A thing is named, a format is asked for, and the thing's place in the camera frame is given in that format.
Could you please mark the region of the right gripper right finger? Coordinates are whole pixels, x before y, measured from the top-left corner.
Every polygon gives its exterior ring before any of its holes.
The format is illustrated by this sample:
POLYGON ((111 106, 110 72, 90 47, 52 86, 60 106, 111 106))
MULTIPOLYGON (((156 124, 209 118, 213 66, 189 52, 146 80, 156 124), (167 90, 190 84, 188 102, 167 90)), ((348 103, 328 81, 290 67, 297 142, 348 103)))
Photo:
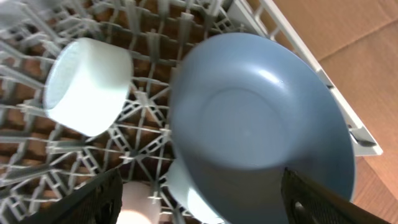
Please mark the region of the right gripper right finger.
POLYGON ((290 224, 389 224, 287 167, 281 194, 290 224))

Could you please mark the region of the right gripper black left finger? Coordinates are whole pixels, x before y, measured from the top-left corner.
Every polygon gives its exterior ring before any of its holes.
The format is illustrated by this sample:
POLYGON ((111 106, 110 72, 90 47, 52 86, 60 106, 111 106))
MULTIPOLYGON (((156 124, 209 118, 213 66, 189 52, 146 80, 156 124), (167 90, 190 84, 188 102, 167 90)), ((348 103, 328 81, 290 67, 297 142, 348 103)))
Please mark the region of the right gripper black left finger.
POLYGON ((119 170, 110 169, 20 224, 115 224, 121 211, 122 192, 119 170))

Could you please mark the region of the white pink cup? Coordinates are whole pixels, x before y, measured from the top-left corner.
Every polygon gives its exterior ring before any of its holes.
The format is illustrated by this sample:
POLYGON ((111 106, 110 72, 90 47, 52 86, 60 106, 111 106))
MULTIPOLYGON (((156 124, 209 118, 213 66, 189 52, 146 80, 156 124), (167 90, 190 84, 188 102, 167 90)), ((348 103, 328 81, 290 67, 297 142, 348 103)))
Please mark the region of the white pink cup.
POLYGON ((158 224, 161 205, 159 200, 149 198, 150 190, 141 182, 125 183, 116 224, 158 224))

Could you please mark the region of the light blue cup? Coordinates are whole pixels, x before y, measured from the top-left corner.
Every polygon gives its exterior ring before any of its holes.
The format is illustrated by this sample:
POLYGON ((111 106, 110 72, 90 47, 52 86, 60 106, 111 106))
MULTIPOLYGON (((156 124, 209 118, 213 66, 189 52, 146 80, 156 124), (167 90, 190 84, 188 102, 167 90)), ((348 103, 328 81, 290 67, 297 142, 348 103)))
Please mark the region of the light blue cup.
POLYGON ((171 163, 166 173, 166 183, 172 197, 198 221, 208 224, 225 223, 198 194, 178 159, 171 163))

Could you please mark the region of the dark blue plate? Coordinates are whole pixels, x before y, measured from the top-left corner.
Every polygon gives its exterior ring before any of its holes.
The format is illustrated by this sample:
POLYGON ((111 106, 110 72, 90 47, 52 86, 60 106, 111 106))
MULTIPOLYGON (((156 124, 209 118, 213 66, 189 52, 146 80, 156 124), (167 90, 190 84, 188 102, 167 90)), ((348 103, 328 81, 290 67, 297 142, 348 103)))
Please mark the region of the dark blue plate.
POLYGON ((175 156, 228 223, 287 223, 285 168, 352 197, 345 119, 317 74, 282 45, 246 33, 204 40, 183 58, 169 105, 175 156))

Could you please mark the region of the light blue bowl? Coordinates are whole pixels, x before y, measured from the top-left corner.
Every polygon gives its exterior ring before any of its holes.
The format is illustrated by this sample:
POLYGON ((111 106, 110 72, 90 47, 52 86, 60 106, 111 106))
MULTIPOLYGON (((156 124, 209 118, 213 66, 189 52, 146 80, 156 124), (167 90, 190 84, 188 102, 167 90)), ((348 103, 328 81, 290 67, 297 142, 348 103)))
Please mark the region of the light blue bowl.
POLYGON ((105 132, 119 116, 133 72, 128 50, 90 38, 69 43, 45 82, 48 118, 85 136, 105 132))

